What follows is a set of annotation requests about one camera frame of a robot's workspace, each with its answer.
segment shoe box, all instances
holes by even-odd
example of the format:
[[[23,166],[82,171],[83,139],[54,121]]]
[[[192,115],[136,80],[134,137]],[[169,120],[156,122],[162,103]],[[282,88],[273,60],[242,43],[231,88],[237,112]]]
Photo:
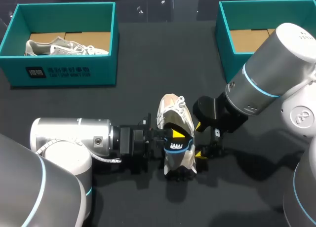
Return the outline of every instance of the shoe box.
[[[316,37],[315,0],[220,1],[215,37],[229,82],[282,23],[301,26]]]
[[[25,56],[29,39],[56,37],[108,55]],[[119,31],[114,2],[18,4],[0,46],[0,67],[12,86],[115,85]]]

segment robot logo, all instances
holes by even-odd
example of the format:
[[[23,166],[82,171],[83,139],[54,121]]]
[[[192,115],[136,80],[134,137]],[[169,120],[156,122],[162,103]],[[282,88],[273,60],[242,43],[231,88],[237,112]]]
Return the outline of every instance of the robot logo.
[[[292,123],[300,128],[308,128],[314,123],[313,112],[305,106],[297,106],[291,111]]]
[[[300,114],[296,115],[296,123],[300,124],[309,116],[311,116],[310,112],[303,110]]]

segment yellow marker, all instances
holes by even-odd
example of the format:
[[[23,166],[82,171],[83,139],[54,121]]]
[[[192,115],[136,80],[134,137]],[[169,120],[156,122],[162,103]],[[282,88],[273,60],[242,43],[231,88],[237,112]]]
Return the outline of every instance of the yellow marker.
[[[180,132],[177,132],[175,130],[172,130],[172,137],[185,137],[184,135],[182,135]]]
[[[198,125],[196,127],[196,131],[197,131],[198,127],[200,127],[200,126],[201,126],[201,122],[198,122]]]
[[[204,156],[201,155],[201,152],[200,152],[200,151],[196,154],[196,158],[199,158],[199,159],[207,159],[207,157],[204,157]]]

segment teal box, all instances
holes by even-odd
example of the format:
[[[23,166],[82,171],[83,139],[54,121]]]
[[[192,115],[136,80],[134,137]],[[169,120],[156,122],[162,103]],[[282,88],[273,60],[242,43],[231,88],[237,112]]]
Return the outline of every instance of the teal box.
[[[253,52],[237,53],[230,30],[275,29],[289,22],[316,37],[315,0],[220,1],[215,37],[226,81],[229,82]]]
[[[111,32],[109,54],[24,56],[31,33],[57,32]],[[115,85],[118,38],[114,2],[18,4],[0,46],[0,67],[12,86]]]

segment metal cylinder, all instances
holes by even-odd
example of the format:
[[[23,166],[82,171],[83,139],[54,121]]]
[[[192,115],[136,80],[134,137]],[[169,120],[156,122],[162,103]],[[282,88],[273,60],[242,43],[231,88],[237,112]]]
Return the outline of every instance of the metal cylinder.
[[[290,227],[316,225],[316,138],[294,171],[283,197],[283,208]]]
[[[284,23],[267,38],[227,84],[230,103],[246,115],[257,115],[315,69],[316,40],[307,31]]]
[[[0,226],[82,226],[81,182],[1,134],[0,179]]]
[[[37,151],[52,139],[77,138],[94,154],[109,156],[113,141],[108,119],[38,118],[31,128],[31,150]]]

